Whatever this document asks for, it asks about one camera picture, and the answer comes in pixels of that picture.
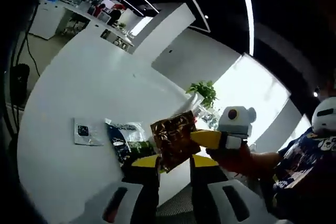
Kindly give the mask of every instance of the ceiling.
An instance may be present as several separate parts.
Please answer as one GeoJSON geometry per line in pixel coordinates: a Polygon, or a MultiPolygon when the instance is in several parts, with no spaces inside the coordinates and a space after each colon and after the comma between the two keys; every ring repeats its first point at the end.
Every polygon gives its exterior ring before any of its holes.
{"type": "MultiPolygon", "coordinates": [[[[119,0],[133,9],[125,1],[119,0]]],[[[144,0],[127,0],[137,7],[147,4],[144,0]]],[[[148,0],[150,3],[187,3],[196,21],[193,28],[237,52],[248,52],[249,33],[245,0],[196,0],[206,20],[192,0],[148,0]]],[[[251,0],[254,22],[263,24],[288,40],[324,77],[336,66],[336,0],[251,0]]],[[[156,12],[148,7],[141,10],[145,16],[156,12]]],[[[317,100],[299,73],[282,56],[255,38],[254,57],[273,72],[291,91],[292,100],[302,113],[311,113],[317,100]]]]}

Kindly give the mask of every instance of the black cable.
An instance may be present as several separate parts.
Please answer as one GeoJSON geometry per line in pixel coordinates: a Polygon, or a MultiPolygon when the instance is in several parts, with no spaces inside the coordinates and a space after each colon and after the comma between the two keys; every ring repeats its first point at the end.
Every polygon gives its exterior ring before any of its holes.
{"type": "Polygon", "coordinates": [[[37,3],[37,5],[35,6],[35,9],[34,9],[34,12],[33,12],[33,15],[32,15],[32,19],[29,21],[29,25],[28,25],[28,27],[27,27],[27,29],[26,29],[26,32],[25,32],[25,37],[24,37],[24,39],[23,39],[23,41],[22,41],[22,44],[21,44],[21,46],[20,46],[20,50],[19,50],[19,52],[17,53],[17,56],[16,56],[16,62],[15,62],[15,65],[18,65],[18,64],[19,64],[20,55],[21,55],[21,52],[22,52],[23,47],[24,47],[24,45],[25,45],[25,40],[26,40],[27,37],[28,37],[29,30],[31,29],[31,26],[33,25],[33,21],[34,21],[34,19],[35,19],[36,13],[37,13],[38,5],[39,5],[39,3],[37,3]]]}
{"type": "Polygon", "coordinates": [[[3,117],[4,117],[4,121],[6,124],[6,127],[8,129],[8,132],[10,134],[10,137],[13,139],[15,136],[12,124],[10,123],[11,121],[9,120],[9,115],[8,115],[8,110],[7,110],[7,106],[6,106],[6,99],[5,99],[5,78],[4,78],[4,74],[1,76],[1,82],[2,82],[2,89],[1,89],[1,105],[2,105],[2,111],[3,111],[3,117]]]}
{"type": "Polygon", "coordinates": [[[20,33],[17,34],[16,39],[15,39],[15,43],[14,43],[14,47],[12,50],[12,56],[11,56],[11,63],[10,63],[10,67],[9,67],[9,97],[10,97],[10,106],[12,108],[12,114],[13,114],[13,121],[16,127],[16,132],[19,131],[19,126],[18,126],[18,120],[16,121],[15,119],[15,112],[14,112],[14,104],[13,104],[13,67],[14,67],[14,58],[15,58],[15,52],[16,52],[16,46],[18,43],[20,37],[20,33]]]}
{"type": "MultiPolygon", "coordinates": [[[[35,16],[36,16],[36,13],[37,13],[37,10],[38,10],[38,5],[39,5],[39,3],[36,4],[34,12],[33,12],[33,15],[32,15],[32,18],[31,18],[31,20],[28,23],[28,27],[26,28],[25,37],[24,37],[24,39],[23,39],[23,41],[21,43],[19,52],[17,53],[17,56],[16,56],[16,62],[15,62],[16,66],[19,64],[20,55],[21,55],[23,47],[25,45],[25,41],[28,38],[29,30],[30,30],[31,26],[33,25],[33,21],[35,19],[35,16]]],[[[12,97],[13,97],[13,92],[12,92],[12,89],[13,89],[13,78],[14,78],[12,70],[13,70],[13,67],[14,67],[13,65],[14,65],[15,51],[16,51],[16,46],[17,46],[18,40],[19,40],[19,35],[20,35],[20,33],[18,33],[18,37],[17,37],[17,39],[15,41],[15,46],[13,48],[12,57],[10,59],[11,63],[10,63],[10,73],[9,73],[9,86],[10,86],[10,93],[11,93],[11,95],[10,95],[10,104],[11,104],[11,107],[12,107],[12,114],[13,114],[13,119],[14,119],[14,123],[15,123],[15,126],[16,126],[17,133],[19,132],[19,129],[20,129],[19,106],[18,105],[16,106],[16,116],[15,116],[13,99],[12,99],[12,97]]]]}
{"type": "Polygon", "coordinates": [[[40,72],[38,71],[36,60],[34,59],[34,57],[33,57],[32,53],[30,52],[30,47],[29,47],[29,41],[28,41],[28,37],[27,37],[27,39],[26,39],[26,42],[27,42],[27,49],[28,49],[28,53],[29,53],[29,55],[30,55],[31,59],[32,59],[32,60],[33,60],[33,62],[34,62],[34,64],[35,64],[35,68],[36,68],[36,72],[37,72],[38,76],[40,77],[41,75],[40,75],[40,72]]]}

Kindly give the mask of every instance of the plastic bag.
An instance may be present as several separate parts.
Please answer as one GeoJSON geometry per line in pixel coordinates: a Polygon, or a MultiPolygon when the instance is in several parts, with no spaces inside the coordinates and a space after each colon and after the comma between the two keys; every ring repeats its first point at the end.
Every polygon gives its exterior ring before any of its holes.
{"type": "Polygon", "coordinates": [[[74,118],[74,142],[80,145],[99,146],[102,132],[99,131],[98,123],[90,119],[74,118]]]}
{"type": "Polygon", "coordinates": [[[155,154],[153,146],[147,141],[145,131],[138,122],[113,123],[105,119],[107,134],[118,156],[119,163],[133,162],[141,157],[155,154]]]}

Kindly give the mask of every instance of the red object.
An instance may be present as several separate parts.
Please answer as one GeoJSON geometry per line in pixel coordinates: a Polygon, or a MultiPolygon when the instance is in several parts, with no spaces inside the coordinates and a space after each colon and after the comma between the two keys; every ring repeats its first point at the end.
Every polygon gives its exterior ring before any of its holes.
{"type": "Polygon", "coordinates": [[[102,8],[99,6],[96,6],[95,12],[93,13],[93,17],[98,17],[98,15],[101,13],[102,8]]]}
{"type": "Polygon", "coordinates": [[[114,8],[114,9],[117,9],[117,10],[121,10],[121,9],[126,10],[126,7],[125,7],[124,5],[122,5],[122,4],[115,4],[115,5],[113,6],[113,8],[114,8]]]}

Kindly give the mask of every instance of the white wall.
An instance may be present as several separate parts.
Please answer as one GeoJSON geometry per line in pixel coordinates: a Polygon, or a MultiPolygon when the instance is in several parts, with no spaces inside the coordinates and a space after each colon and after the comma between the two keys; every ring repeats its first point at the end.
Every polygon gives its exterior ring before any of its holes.
{"type": "Polygon", "coordinates": [[[289,99],[270,127],[255,142],[256,151],[276,152],[290,137],[302,118],[301,113],[289,99]]]}
{"type": "Polygon", "coordinates": [[[192,82],[217,81],[239,56],[224,44],[186,29],[160,54],[152,67],[186,90],[192,82]]]}
{"type": "Polygon", "coordinates": [[[187,4],[161,10],[133,39],[129,52],[148,64],[162,53],[195,17],[187,4]]]}
{"type": "Polygon", "coordinates": [[[125,30],[132,30],[141,19],[142,17],[137,16],[132,10],[126,9],[121,14],[118,22],[126,24],[125,30]]]}

